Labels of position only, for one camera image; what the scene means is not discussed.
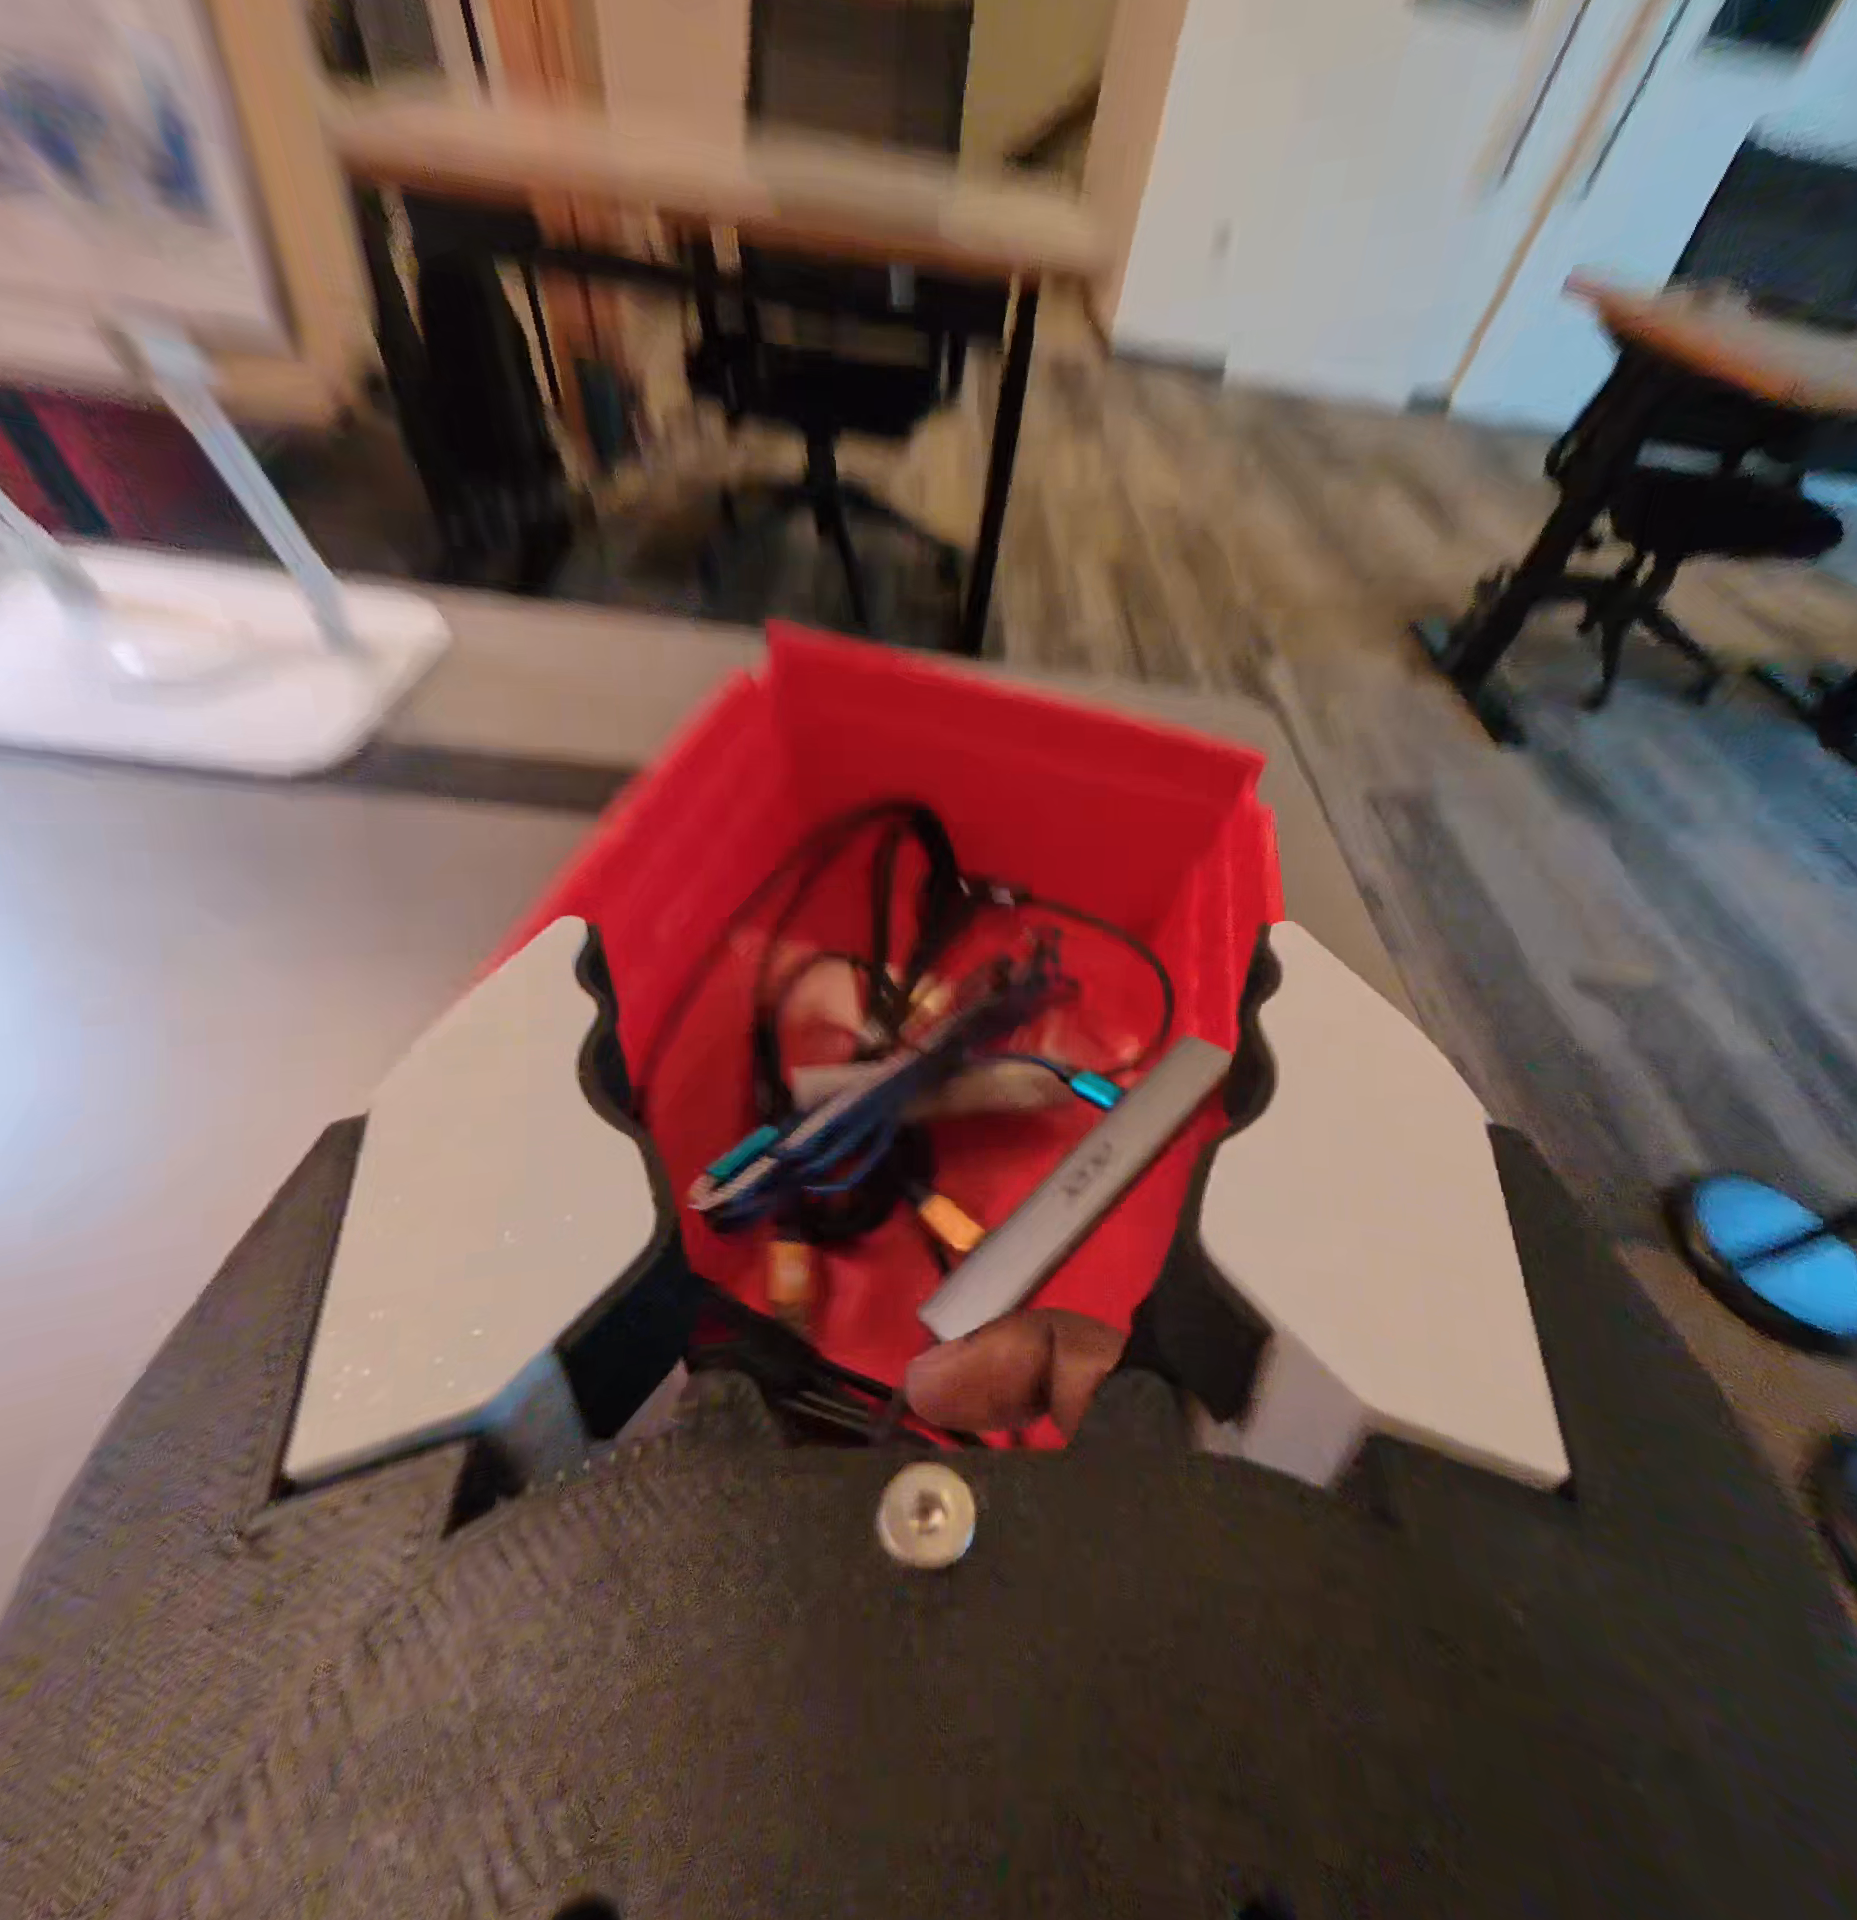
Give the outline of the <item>person's right hand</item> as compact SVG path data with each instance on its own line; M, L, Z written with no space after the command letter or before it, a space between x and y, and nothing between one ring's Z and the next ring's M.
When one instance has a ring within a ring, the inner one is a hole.
M900 1377L904 1401L935 1428L988 1433L1051 1432L1068 1443L1128 1334L1059 1307L1018 1307L921 1351Z

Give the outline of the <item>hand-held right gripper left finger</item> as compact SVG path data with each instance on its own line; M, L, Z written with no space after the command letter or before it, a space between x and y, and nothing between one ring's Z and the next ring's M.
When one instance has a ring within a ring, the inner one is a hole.
M364 1114L286 1483L448 1442L546 1479L658 1412L692 1277L627 1104L599 934L573 916L411 1044Z

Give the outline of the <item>instruction poster on white stand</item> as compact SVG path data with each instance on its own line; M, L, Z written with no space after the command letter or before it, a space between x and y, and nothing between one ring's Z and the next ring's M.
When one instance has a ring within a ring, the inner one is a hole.
M364 396L322 101L304 4L0 4L0 748L322 774L445 651L244 435Z

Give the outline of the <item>red plastic bin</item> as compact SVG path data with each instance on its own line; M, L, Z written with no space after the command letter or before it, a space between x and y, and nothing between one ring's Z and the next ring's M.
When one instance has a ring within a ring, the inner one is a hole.
M1217 1271L1195 1251L1195 1209L1219 1141L1273 1096L1254 1010L1277 979L1266 939L1282 896L1260 774L1260 756L1240 746L770 628L765 664L732 676L676 732L499 947L507 959L562 916L599 934L627 1114L667 1170L700 1284L687 1355L694 1373L748 1379L799 1443L1005 1439L936 1428L896 1403L904 1367L935 1343L919 1307L963 1261L941 1271L906 1205L861 1243L817 1260L804 1329L772 1314L770 1233L726 1236L694 1209L712 1197L702 1184L710 1162L752 1123L757 929L739 937L732 966L667 1059L652 1116L636 1116L632 1097L632 1071L671 995L761 879L825 820L900 797L941 815L968 872L1144 939L1176 987L1165 1055L1189 1037L1229 1048L1219 1092L1028 1303L1124 1329L1140 1363L1192 1386L1206 1410L1242 1408L1266 1328L1251 1307L1222 1302ZM1154 986L1124 954L1091 946L1082 928L1060 924L1060 935L1082 994L1023 1041L1100 1066L1154 1028ZM1100 1118L1059 1090L1024 1090L1005 1111L936 1114L935 1185L988 1233Z

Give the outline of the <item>grey usb hub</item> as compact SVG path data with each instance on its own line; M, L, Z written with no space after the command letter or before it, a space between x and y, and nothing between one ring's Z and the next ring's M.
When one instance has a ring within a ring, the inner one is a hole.
M932 1340L964 1340L1024 1307L1219 1092L1231 1061L1221 1044L1179 1040L919 1307Z

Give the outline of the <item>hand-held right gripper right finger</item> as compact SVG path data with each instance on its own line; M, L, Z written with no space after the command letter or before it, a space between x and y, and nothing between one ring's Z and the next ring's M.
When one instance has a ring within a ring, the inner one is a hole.
M1240 1410L1185 1387L1197 1450L1319 1488L1373 1437L1529 1490L1568 1453L1484 1107L1396 1005L1295 922L1254 1010L1273 1096L1217 1147L1195 1251L1266 1337Z

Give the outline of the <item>black office chair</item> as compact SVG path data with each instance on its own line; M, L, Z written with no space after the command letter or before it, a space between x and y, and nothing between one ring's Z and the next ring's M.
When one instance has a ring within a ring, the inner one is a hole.
M1523 730L1492 676L1549 607L1577 610L1577 634L1597 648L1586 711L1611 703L1636 635L1694 667L1689 699L1703 703L1725 667L1666 595L1694 562L1811 563L1839 546L1841 518L1805 491L1808 435L1799 409L1627 350L1547 450L1556 504L1534 541L1477 579L1457 620L1421 620L1413 634L1502 746L1523 744Z

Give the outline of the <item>wooden table black legs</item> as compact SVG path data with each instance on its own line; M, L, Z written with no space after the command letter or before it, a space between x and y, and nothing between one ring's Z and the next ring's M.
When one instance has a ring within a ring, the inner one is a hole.
M429 204L526 212L537 197L604 201L807 260L1005 287L986 482L953 642L971 659L985 649L1041 296L1049 285L1086 292L1112 264L1112 231L1081 193L1032 171L985 171L843 137L678 131L654 115L477 103L424 88L339 88L317 111L350 180Z

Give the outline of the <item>black cable orange plugs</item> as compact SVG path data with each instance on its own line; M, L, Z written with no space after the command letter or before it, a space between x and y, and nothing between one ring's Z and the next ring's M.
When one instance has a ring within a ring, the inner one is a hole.
M1100 1066L1023 1044L1082 994L1060 924L1154 986L1154 1028ZM652 1116L667 1059L746 931L752 1123L710 1162L712 1197L694 1209L724 1236L770 1233L768 1302L799 1332L817 1260L866 1240L896 1205L914 1211L942 1274L983 1241L985 1228L935 1185L936 1114L1005 1111L1021 1092L1104 1111L1174 1034L1176 987L1143 937L968 872L932 807L891 797L825 820L710 939L632 1071L638 1118Z

